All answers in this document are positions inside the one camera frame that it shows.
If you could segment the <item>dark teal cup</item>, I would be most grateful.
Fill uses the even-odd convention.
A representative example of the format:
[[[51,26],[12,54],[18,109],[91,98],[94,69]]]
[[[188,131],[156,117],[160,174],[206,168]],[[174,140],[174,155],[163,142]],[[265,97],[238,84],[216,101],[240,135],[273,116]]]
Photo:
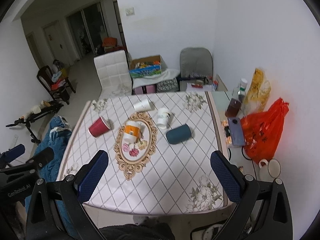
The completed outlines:
[[[187,124],[176,127],[167,131],[166,138],[169,144],[176,145],[181,142],[187,141],[192,137],[192,132]]]

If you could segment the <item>red paper cup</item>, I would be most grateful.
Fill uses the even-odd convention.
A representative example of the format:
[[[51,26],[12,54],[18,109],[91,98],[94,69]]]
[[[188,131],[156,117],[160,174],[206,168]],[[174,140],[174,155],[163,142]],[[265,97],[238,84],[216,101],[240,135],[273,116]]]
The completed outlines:
[[[103,116],[100,116],[88,129],[89,133],[97,138],[110,130],[108,122]]]

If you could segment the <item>white orange paper cup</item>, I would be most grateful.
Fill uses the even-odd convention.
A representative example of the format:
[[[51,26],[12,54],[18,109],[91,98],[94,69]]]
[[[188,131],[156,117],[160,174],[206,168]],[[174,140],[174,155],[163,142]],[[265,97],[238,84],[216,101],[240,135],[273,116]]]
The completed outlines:
[[[137,121],[127,121],[123,132],[123,140],[130,144],[134,144],[140,134],[140,123]]]

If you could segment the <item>white paper cup far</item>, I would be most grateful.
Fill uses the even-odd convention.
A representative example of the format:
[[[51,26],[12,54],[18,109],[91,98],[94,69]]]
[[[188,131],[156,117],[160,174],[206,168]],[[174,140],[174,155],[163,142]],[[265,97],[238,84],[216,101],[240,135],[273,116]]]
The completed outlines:
[[[152,110],[151,101],[149,99],[144,99],[140,102],[137,102],[133,107],[136,112],[146,112]]]

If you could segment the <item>white printed paper cup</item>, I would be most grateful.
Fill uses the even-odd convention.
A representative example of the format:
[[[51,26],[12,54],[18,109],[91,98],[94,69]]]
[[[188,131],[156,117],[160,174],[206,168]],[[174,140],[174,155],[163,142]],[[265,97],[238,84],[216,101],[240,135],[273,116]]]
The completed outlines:
[[[171,111],[167,108],[160,108],[157,114],[157,126],[160,129],[167,129],[168,123],[171,118]]]

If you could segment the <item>blue denim cloth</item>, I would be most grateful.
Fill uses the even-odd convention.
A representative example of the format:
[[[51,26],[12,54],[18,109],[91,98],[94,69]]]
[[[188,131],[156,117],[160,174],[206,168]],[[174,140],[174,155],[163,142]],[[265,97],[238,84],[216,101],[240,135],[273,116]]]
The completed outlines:
[[[46,182],[56,181],[71,134],[72,129],[63,116],[57,115],[51,119],[48,131],[44,136],[43,141],[37,146],[33,156],[38,157],[40,154],[44,159],[44,154],[49,154],[49,157],[46,157],[45,159],[47,164],[39,171],[40,178],[43,178]],[[28,211],[30,201],[31,196],[25,198],[27,217],[29,217]],[[56,204],[67,232],[70,233],[70,235],[75,234],[65,204],[61,200],[56,200]]]

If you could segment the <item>white enamel mug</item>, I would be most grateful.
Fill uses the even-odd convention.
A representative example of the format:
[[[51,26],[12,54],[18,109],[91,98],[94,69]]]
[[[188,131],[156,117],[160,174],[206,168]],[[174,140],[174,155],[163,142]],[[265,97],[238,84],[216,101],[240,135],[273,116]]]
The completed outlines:
[[[261,159],[259,161],[259,178],[261,181],[272,182],[280,176],[281,165],[277,159]]]

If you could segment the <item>black tripod stand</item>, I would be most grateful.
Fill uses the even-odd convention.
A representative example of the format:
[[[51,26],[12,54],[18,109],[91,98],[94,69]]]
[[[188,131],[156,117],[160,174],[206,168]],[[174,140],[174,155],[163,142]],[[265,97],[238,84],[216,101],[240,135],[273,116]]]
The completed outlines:
[[[48,114],[56,114],[63,107],[62,103],[59,103],[55,100],[53,101],[44,101],[42,100],[39,105],[36,105],[30,109],[23,116],[14,121],[13,124],[6,125],[7,128],[12,128],[18,125],[24,125],[30,133],[31,142],[39,145],[41,141],[37,138],[37,136],[31,130],[31,124],[35,121],[41,119]]]

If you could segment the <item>black wooden chair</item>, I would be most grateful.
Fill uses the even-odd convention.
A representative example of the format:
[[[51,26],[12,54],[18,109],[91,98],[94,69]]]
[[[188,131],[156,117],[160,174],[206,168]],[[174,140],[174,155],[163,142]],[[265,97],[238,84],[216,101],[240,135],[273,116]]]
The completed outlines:
[[[74,94],[76,93],[76,90],[73,88],[68,74],[64,69],[53,73],[49,66],[44,66],[39,69],[36,77],[53,100],[57,102],[63,101],[69,105],[70,93],[68,92],[68,89]]]

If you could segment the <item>white padded chair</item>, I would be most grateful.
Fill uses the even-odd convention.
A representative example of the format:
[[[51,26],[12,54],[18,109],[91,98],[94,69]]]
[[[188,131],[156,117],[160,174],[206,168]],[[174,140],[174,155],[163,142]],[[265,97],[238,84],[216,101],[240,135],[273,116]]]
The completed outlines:
[[[97,56],[94,65],[102,87],[100,99],[132,94],[132,79],[124,50]]]

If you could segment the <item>brown liquid bottle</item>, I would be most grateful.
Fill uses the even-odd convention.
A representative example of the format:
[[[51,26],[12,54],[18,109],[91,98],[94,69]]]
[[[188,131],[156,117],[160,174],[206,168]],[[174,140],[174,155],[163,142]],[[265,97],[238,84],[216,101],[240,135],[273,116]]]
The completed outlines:
[[[233,118],[237,116],[242,106],[242,100],[240,99],[240,96],[241,95],[238,93],[232,95],[229,105],[225,111],[226,117]]]

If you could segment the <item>yellow transparent plastic bag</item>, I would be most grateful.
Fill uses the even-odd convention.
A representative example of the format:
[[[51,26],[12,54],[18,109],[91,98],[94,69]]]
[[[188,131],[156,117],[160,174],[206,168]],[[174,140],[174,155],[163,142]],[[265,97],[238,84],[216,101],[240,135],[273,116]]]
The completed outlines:
[[[251,86],[243,102],[244,115],[264,111],[271,92],[271,85],[261,68],[256,68]]]

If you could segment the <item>clear bottle white cap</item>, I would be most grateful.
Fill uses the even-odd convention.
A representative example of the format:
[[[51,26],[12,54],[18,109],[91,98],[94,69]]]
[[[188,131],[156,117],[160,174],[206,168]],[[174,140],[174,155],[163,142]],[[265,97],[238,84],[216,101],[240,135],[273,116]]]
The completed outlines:
[[[236,88],[234,88],[232,93],[232,98],[243,102],[246,97],[246,88],[247,88],[248,81],[242,78]]]

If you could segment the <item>grey cushioned chair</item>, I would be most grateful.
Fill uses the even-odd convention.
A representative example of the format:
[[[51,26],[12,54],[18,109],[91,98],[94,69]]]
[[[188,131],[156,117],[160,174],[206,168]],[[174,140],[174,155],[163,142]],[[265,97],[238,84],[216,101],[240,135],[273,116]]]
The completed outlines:
[[[180,75],[178,84],[180,91],[186,91],[187,84],[202,81],[211,85],[213,79],[213,57],[206,48],[187,47],[180,53]]]

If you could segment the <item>white wall switch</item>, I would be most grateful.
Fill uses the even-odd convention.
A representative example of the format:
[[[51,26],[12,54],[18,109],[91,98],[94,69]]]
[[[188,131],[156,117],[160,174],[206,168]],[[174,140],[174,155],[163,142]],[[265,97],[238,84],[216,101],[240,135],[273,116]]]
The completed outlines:
[[[134,7],[125,8],[125,14],[126,16],[133,16],[135,14]]]

